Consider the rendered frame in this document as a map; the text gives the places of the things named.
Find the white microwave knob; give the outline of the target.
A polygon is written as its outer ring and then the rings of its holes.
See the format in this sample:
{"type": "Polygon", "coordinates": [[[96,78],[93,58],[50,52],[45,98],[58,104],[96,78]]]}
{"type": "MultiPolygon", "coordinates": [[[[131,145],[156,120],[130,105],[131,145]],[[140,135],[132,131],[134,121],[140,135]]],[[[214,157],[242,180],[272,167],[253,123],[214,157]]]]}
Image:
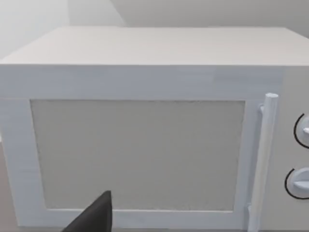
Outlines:
{"type": "Polygon", "coordinates": [[[285,177],[284,188],[294,199],[309,200],[309,167],[292,168],[285,177]]]}
{"type": "Polygon", "coordinates": [[[301,114],[294,124],[293,134],[296,142],[309,149],[309,114],[301,114]]]}

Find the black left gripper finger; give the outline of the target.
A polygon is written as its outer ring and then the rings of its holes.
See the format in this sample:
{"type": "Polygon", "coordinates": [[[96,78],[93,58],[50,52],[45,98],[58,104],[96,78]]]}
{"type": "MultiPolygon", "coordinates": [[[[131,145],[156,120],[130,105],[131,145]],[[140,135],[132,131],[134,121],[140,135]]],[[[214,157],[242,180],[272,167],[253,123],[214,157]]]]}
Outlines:
{"type": "Polygon", "coordinates": [[[112,192],[103,192],[61,232],[112,232],[112,192]]]}

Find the pale microwave oven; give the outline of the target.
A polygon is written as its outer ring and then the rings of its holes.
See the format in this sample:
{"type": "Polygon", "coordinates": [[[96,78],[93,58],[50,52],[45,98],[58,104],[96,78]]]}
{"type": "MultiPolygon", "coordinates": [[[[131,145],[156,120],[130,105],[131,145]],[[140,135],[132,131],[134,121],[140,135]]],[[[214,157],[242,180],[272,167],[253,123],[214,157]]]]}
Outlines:
{"type": "MultiPolygon", "coordinates": [[[[65,27],[20,48],[0,64],[283,67],[281,87],[275,93],[279,98],[259,231],[309,232],[309,200],[294,199],[284,188],[292,168],[309,167],[309,149],[300,146],[293,134],[299,116],[309,114],[309,39],[283,28],[65,27]]],[[[258,105],[245,227],[229,231],[247,231],[264,101],[258,105]]]]}

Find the pale microwave door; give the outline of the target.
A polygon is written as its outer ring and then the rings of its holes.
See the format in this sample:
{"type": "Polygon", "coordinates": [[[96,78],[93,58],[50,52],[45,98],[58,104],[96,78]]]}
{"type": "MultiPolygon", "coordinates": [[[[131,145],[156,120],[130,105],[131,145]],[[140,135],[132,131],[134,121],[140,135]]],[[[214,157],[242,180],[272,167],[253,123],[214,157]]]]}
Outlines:
{"type": "Polygon", "coordinates": [[[111,189],[121,229],[246,223],[266,65],[0,64],[17,224],[64,227],[111,189]]]}

